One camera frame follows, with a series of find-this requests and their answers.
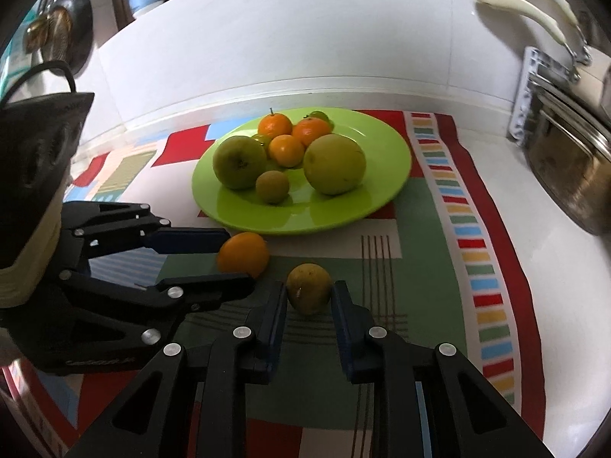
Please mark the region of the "yellowish lemon fruit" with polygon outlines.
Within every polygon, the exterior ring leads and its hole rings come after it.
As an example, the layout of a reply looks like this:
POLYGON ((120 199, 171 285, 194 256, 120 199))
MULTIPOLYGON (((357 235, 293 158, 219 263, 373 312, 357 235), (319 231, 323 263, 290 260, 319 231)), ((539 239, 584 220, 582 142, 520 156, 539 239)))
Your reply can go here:
POLYGON ((333 291, 333 279, 319 265, 301 264, 289 273, 286 289, 293 308, 302 315, 311 316, 326 308, 333 291))

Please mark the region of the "large green apple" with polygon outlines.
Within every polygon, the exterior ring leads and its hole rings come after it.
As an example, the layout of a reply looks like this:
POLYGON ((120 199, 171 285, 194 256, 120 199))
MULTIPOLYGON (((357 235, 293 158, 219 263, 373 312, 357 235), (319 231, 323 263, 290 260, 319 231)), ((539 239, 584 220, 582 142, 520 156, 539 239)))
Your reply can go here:
POLYGON ((232 190, 255 186, 265 172, 267 154, 264 147, 251 137, 228 137, 214 151, 212 168, 221 185, 232 190))

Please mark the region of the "orange tangerine with stem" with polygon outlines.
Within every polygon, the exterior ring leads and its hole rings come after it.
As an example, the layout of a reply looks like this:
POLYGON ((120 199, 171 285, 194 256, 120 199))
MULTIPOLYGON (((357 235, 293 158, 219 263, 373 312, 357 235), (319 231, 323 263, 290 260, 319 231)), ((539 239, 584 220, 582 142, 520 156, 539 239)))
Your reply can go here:
POLYGON ((269 109, 269 113, 264 116, 258 124, 258 134, 265 137, 278 137, 279 135, 292 134, 293 123, 284 114, 269 109))

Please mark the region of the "yellow green pear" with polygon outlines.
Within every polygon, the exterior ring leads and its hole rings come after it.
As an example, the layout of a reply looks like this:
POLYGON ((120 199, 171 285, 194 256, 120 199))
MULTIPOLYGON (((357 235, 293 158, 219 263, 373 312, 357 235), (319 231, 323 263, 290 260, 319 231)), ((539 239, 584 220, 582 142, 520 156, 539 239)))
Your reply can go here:
POLYGON ((361 147, 340 134, 326 134, 304 152, 304 176, 321 194, 339 195, 361 184, 367 159, 361 147))

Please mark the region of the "small brown kiwi fruit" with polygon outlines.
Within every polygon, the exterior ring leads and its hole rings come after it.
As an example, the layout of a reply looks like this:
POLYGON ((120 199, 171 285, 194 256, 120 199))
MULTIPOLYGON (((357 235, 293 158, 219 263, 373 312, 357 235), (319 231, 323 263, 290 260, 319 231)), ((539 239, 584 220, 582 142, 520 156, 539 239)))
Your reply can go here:
POLYGON ((256 194, 266 204, 276 205, 288 197, 290 190, 289 179, 280 171, 267 171, 261 174, 256 181, 256 194))

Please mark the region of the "small green round fruit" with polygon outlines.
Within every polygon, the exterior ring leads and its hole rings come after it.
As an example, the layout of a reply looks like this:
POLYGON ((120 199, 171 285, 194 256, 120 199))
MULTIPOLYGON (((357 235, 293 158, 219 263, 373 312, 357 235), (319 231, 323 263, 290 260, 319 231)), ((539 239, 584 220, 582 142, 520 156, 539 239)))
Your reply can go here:
POLYGON ((257 141, 265 151, 268 150, 269 144, 272 141, 272 138, 266 134, 254 134, 252 139, 257 141))

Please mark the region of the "colourful patchwork mat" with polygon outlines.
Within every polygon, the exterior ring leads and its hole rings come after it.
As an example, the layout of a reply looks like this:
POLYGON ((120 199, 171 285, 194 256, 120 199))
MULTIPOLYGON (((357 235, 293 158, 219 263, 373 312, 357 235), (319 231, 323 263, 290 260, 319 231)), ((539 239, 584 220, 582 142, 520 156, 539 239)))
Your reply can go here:
MULTIPOLYGON (((512 241, 454 121, 441 114, 351 113, 393 127, 412 167, 393 202, 351 226, 269 236, 272 258, 257 293, 220 311, 190 316, 178 342, 233 330, 269 283, 301 263, 346 280, 354 303, 408 342, 449 342, 466 353, 541 439, 545 426, 541 338, 530 287, 512 241)), ((246 123, 177 131, 96 156, 67 201, 145 202, 178 226, 213 226, 192 198, 192 172, 214 141, 246 123)), ((91 262, 93 276, 126 285, 214 273, 214 256, 163 256, 140 249, 91 262)), ((246 457, 371 457, 372 385, 351 385, 340 366, 333 318, 289 309, 280 367, 270 385, 246 392, 246 457)), ((59 377, 25 360, 1 367, 1 395, 32 440, 34 457, 63 457, 137 372, 59 377)))

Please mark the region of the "small brass strainer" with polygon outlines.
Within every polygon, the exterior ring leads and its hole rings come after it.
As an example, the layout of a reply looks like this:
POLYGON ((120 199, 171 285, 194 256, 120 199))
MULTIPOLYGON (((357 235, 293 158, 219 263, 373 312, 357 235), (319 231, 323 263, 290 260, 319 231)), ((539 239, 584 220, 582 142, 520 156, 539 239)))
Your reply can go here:
POLYGON ((58 27, 61 22, 61 10, 52 10, 36 17, 24 33, 24 51, 34 53, 41 50, 45 45, 51 45, 58 34, 58 27))

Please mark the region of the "black frying pan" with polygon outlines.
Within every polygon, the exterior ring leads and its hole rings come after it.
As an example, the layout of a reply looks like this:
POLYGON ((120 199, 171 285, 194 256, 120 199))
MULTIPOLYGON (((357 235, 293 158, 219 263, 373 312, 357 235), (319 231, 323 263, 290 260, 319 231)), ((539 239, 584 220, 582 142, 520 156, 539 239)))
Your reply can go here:
POLYGON ((56 0, 45 13, 47 39, 40 53, 44 61, 65 62, 74 76, 87 65, 93 45, 90 0, 56 0))

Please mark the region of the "green plate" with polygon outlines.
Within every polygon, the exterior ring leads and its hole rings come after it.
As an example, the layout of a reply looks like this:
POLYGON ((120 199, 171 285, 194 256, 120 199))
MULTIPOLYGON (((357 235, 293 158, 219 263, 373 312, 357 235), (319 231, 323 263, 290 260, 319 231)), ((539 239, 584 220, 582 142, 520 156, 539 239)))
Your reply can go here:
POLYGON ((302 235, 346 226, 382 209, 402 190, 410 176, 413 156, 407 121, 395 111, 352 111, 326 108, 335 132, 355 141, 367 159, 361 184, 336 197, 315 191, 302 169, 288 169, 289 197, 279 205, 264 204, 253 189, 233 191, 218 181, 212 168, 223 141, 257 131, 260 119, 236 123, 216 139, 192 172, 192 196, 205 216, 224 227, 263 235, 302 235))

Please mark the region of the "steel stock pot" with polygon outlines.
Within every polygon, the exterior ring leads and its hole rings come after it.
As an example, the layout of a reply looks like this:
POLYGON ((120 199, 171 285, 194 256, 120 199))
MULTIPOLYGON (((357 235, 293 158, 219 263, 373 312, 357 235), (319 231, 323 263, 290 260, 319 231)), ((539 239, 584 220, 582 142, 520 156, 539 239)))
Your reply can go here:
POLYGON ((537 90, 525 155, 556 205, 595 236, 610 232, 610 128, 561 92, 537 90))

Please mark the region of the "white pot rack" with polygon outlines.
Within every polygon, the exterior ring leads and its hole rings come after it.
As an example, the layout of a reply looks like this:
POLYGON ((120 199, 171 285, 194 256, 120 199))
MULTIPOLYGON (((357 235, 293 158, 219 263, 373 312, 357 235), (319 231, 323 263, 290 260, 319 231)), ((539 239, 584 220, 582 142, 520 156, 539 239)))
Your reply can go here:
POLYGON ((589 122, 610 131, 610 57, 588 48, 592 64, 566 67, 538 48, 527 47, 516 93, 508 136, 518 146, 526 144, 537 117, 537 95, 551 93, 589 122))

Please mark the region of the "cream handled saucepan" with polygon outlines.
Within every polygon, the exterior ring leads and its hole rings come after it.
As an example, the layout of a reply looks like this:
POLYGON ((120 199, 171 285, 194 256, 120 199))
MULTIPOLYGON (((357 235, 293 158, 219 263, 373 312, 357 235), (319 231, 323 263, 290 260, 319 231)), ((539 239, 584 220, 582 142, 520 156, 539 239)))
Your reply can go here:
POLYGON ((556 20, 532 3, 526 0, 476 0, 476 2, 495 10, 516 13, 537 22, 570 55, 571 66, 564 75, 573 95, 610 115, 610 56, 588 45, 579 26, 575 29, 580 38, 581 50, 575 52, 556 20))

